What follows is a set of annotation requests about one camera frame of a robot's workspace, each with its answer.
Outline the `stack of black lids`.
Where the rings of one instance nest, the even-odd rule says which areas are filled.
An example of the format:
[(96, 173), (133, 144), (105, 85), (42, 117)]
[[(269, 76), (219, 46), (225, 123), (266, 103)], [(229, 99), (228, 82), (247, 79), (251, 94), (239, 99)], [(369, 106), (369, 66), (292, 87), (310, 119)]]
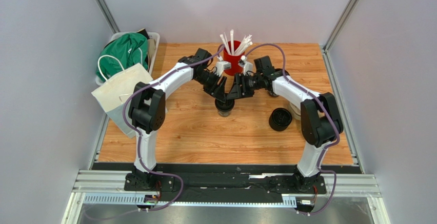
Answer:
[(272, 111), (268, 122), (271, 129), (281, 132), (286, 130), (291, 124), (292, 115), (285, 108), (276, 108)]

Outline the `stack of black cups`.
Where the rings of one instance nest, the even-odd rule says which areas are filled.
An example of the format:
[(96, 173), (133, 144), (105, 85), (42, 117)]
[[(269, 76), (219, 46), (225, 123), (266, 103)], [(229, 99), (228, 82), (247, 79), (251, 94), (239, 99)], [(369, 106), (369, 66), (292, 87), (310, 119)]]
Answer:
[(277, 95), (274, 91), (273, 91), (273, 81), (278, 79), (279, 77), (283, 76), (283, 69), (281, 68), (275, 68), (275, 70), (270, 73), (267, 74), (265, 79), (267, 80), (267, 92), (271, 97), (279, 97), (279, 95)]

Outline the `white paper bag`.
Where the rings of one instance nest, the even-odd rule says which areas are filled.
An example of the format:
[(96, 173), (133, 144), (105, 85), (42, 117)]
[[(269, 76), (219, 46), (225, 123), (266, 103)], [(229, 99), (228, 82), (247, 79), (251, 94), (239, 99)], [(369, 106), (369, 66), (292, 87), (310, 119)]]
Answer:
[(106, 59), (116, 61), (116, 65), (121, 67), (121, 62), (110, 55), (103, 55), (97, 60), (98, 72), (103, 76), (105, 82), (96, 88), (91, 94), (97, 100), (106, 115), (116, 124), (116, 126), (129, 138), (135, 137), (135, 131), (124, 121), (123, 106), (127, 99), (133, 94), (137, 83), (145, 84), (153, 80), (149, 72), (141, 63), (137, 63), (129, 68), (122, 70), (107, 78), (103, 74), (101, 61)]

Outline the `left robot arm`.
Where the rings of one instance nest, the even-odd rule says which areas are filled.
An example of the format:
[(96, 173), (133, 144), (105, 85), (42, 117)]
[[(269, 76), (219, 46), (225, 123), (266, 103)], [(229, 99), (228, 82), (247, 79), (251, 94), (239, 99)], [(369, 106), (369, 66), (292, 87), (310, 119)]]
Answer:
[(204, 87), (207, 94), (219, 101), (225, 101), (222, 73), (231, 67), (219, 53), (218, 61), (212, 70), (209, 62), (214, 55), (199, 48), (195, 55), (181, 58), (166, 74), (149, 83), (139, 82), (133, 94), (123, 105), (124, 122), (136, 134), (136, 156), (131, 173), (126, 175), (126, 191), (158, 190), (162, 180), (173, 181), (180, 177), (171, 173), (155, 171), (157, 132), (166, 116), (166, 100), (178, 88), (192, 80)]

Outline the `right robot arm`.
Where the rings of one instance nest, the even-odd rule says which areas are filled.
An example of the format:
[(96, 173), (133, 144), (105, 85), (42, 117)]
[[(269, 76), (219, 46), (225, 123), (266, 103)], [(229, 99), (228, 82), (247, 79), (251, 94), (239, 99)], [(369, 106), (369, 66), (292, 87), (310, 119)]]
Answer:
[(234, 76), (231, 90), (226, 94), (226, 102), (252, 97), (259, 89), (265, 89), (289, 102), (292, 111), (275, 109), (269, 123), (271, 127), (283, 130), (290, 119), (297, 118), (301, 122), (305, 146), (291, 177), (291, 185), (298, 192), (306, 192), (316, 184), (328, 148), (339, 143), (344, 130), (335, 96), (330, 92), (319, 93), (304, 87), (293, 80), (284, 68), (274, 68), (268, 56), (254, 60), (254, 72), (246, 68), (247, 63), (246, 56), (241, 56), (239, 65), (244, 70)]

